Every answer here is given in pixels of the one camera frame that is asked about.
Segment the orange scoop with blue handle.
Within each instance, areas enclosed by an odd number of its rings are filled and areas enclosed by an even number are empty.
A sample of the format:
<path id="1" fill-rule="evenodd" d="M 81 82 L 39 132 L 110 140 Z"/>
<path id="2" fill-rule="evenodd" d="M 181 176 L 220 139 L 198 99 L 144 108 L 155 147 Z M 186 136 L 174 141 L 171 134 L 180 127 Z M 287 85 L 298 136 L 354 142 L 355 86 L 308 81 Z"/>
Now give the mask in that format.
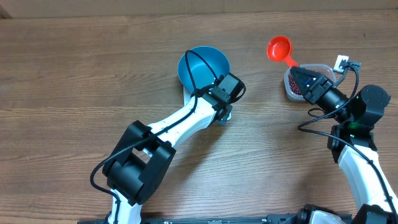
<path id="1" fill-rule="evenodd" d="M 289 68 L 299 67 L 299 64 L 291 57 L 293 46 L 289 38 L 285 36 L 273 37 L 266 48 L 267 56 L 275 62 L 284 62 Z"/>

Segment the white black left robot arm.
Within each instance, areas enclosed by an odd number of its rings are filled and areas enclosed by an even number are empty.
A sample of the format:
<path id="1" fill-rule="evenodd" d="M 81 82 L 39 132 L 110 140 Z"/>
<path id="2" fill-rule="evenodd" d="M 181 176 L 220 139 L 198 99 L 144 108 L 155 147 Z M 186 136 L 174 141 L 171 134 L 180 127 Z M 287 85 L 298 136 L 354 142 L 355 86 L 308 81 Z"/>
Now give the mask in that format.
<path id="1" fill-rule="evenodd" d="M 131 123 L 103 165 L 114 203 L 105 222 L 140 223 L 142 205 L 163 181 L 175 148 L 212 123 L 224 125 L 245 91 L 244 83 L 227 73 L 196 89 L 169 117 L 149 125 Z"/>

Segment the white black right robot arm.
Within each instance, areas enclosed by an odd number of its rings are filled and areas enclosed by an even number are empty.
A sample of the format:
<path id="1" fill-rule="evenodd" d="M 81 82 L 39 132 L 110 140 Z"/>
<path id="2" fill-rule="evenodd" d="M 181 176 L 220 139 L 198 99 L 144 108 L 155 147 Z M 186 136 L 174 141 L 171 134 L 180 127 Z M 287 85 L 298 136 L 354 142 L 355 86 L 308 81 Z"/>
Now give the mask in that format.
<path id="1" fill-rule="evenodd" d="M 324 74 L 303 67 L 291 67 L 290 74 L 304 99 L 323 112 L 298 130 L 307 133 L 309 124 L 322 119 L 337 122 L 330 133 L 314 133 L 328 138 L 333 160 L 348 180 L 357 207 L 353 223 L 397 223 L 397 196 L 381 169 L 372 132 L 391 97 L 377 85 L 354 88 L 346 96 Z"/>

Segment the white digital kitchen scale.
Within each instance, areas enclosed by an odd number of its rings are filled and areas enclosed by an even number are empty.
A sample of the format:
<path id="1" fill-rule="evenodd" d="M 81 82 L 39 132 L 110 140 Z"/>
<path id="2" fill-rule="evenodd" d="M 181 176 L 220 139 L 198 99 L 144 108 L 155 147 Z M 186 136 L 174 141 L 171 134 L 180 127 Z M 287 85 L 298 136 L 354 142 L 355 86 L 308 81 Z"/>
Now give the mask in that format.
<path id="1" fill-rule="evenodd" d="M 188 88 L 183 87 L 183 105 L 187 105 L 190 101 L 191 98 L 191 94 L 193 92 L 190 91 Z M 219 124 L 221 124 L 222 122 L 227 122 L 232 118 L 232 112 L 231 112 L 232 108 L 229 108 L 229 110 L 227 111 L 227 113 L 224 115 L 224 117 L 218 121 Z"/>

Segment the blue metal bowl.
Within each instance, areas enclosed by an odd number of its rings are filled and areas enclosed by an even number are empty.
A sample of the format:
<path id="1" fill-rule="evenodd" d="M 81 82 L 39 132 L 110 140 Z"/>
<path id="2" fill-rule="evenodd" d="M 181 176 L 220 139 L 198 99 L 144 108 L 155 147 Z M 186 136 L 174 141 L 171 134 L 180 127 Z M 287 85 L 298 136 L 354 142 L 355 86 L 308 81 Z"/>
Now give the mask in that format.
<path id="1" fill-rule="evenodd" d="M 217 78 L 219 78 L 221 75 L 226 75 L 228 72 L 231 71 L 229 60 L 222 51 L 210 46 L 195 47 L 192 48 L 192 51 L 197 53 L 207 62 L 207 64 L 214 71 Z M 187 55 L 188 64 L 193 75 L 196 87 L 200 89 L 204 86 L 212 84 L 215 80 L 215 76 L 213 72 L 211 72 L 211 70 L 208 68 L 208 66 L 203 62 L 203 60 L 191 52 L 189 52 Z M 186 56 L 185 54 L 183 54 L 178 63 L 178 77 L 182 85 L 191 92 L 193 92 L 193 85 L 190 79 L 185 58 Z"/>

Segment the red beans in container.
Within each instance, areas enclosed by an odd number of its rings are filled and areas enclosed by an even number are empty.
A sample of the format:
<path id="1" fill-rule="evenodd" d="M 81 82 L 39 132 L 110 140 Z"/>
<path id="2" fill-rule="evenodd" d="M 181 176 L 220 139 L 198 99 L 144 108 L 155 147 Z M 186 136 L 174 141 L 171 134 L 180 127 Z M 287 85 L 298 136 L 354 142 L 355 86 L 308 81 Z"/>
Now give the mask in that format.
<path id="1" fill-rule="evenodd" d="M 322 73 L 315 71 L 295 71 L 287 75 L 291 92 L 302 98 L 319 98 L 332 86 L 332 81 Z"/>

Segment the clear plastic container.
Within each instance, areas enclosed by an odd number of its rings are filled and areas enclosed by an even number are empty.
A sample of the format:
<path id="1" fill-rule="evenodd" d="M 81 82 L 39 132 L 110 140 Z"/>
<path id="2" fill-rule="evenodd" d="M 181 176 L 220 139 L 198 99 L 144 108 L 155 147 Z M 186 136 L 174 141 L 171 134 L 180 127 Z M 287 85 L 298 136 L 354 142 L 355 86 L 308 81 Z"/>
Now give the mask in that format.
<path id="1" fill-rule="evenodd" d="M 330 80 L 336 82 L 336 75 L 331 67 L 325 64 L 313 63 L 313 64 L 301 64 L 303 68 L 313 70 L 315 72 L 320 72 L 326 75 Z M 299 89 L 294 83 L 294 79 L 290 74 L 290 69 L 288 68 L 284 74 L 284 85 L 287 98 L 290 101 L 295 102 L 305 102 L 303 96 L 299 93 Z"/>

